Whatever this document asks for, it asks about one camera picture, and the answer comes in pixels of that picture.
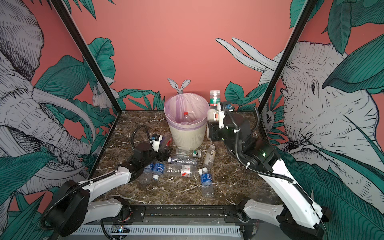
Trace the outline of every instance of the bottle with white cap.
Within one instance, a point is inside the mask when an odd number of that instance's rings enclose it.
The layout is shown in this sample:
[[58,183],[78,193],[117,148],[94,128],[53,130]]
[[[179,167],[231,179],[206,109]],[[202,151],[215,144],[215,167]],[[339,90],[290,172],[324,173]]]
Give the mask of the bottle with white cap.
[[191,150],[189,147],[176,147],[177,156],[187,156],[187,157],[201,157],[200,150]]
[[143,170],[143,173],[139,177],[139,182],[141,184],[149,184],[152,180],[152,168],[153,168],[153,163],[150,165],[146,166]]
[[202,169],[198,169],[197,167],[191,165],[167,164],[164,174],[175,177],[193,177],[201,175]]
[[164,164],[162,164],[160,162],[155,163],[155,165],[153,165],[153,169],[152,169],[152,172],[153,172],[153,178],[152,179],[158,180],[159,176],[164,173],[164,168],[165,168]]
[[215,155],[216,147],[213,145],[209,146],[207,154],[205,155],[204,167],[211,168],[214,165]]
[[197,159],[193,157],[174,156],[169,157],[168,162],[171,164],[192,165],[197,167]]
[[212,181],[212,175],[208,173],[208,169],[203,167],[201,179],[201,193],[204,198],[213,198],[214,197],[214,185]]

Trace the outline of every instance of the brown marble surface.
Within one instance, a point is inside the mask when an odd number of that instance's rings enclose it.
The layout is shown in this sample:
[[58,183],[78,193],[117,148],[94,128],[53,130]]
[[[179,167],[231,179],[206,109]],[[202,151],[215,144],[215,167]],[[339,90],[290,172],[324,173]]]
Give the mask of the brown marble surface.
[[[251,113],[242,113],[251,123],[255,119]],[[93,177],[107,173],[116,165],[124,162],[131,154],[131,134],[134,129],[145,124],[150,135],[170,132],[164,112],[160,111],[126,111],[123,112],[107,148],[96,166]],[[143,129],[135,135],[135,143],[147,141]],[[257,174],[245,170],[235,158],[227,153],[222,141],[209,143],[205,136],[198,167],[203,165],[205,153],[209,145],[215,145],[216,157],[211,170],[214,181],[215,197],[204,199],[201,195],[200,177],[171,177],[161,175],[159,181],[152,181],[145,186],[135,180],[119,186],[100,196],[98,200],[106,200],[113,196],[122,196],[132,204],[201,204],[201,205],[230,205],[238,204],[244,197],[268,204],[281,204],[282,201],[274,190]]]

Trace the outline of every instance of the trash can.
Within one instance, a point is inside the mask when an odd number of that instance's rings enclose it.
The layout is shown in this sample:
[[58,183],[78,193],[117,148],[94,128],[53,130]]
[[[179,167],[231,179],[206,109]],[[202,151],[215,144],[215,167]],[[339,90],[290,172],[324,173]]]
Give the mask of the trash can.
[[194,93],[178,94],[166,101],[164,113],[177,146],[196,149],[203,143],[208,109],[207,100]]

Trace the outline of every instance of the bottle label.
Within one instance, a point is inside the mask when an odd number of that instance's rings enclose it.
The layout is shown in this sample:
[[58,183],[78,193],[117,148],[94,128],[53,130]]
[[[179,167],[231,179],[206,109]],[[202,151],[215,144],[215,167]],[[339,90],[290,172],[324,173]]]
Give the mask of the bottle label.
[[159,171],[161,173],[164,173],[164,164],[156,163],[155,166],[153,166],[153,171]]
[[212,182],[212,175],[210,173],[203,173],[201,174],[201,183],[203,182]]
[[213,98],[211,98],[211,100],[210,100],[210,105],[211,105],[211,106],[216,106],[219,102],[220,102],[220,98],[215,98],[215,97],[213,97]]
[[191,173],[191,166],[190,165],[181,166],[181,176],[189,177],[190,173]]
[[146,166],[145,168],[148,168],[148,169],[153,169],[153,163],[149,164],[148,166]]
[[193,150],[193,156],[197,157],[198,155],[201,155],[198,150]]
[[215,151],[215,150],[212,150],[212,151],[211,151],[211,156],[209,156],[209,162],[214,162],[214,160],[215,160],[215,155],[216,155],[216,151]]

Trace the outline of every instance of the blue bottle label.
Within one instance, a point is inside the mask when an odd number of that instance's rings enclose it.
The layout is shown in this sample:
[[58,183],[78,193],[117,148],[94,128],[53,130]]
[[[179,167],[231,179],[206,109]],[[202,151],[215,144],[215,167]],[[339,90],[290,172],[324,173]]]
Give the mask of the blue bottle label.
[[164,164],[156,163],[155,166],[153,166],[153,171],[159,171],[161,173],[164,173]]
[[200,178],[201,178],[201,183],[212,182],[212,175],[210,173],[203,173]]
[[153,169],[153,163],[149,164],[149,165],[146,166],[145,168]]

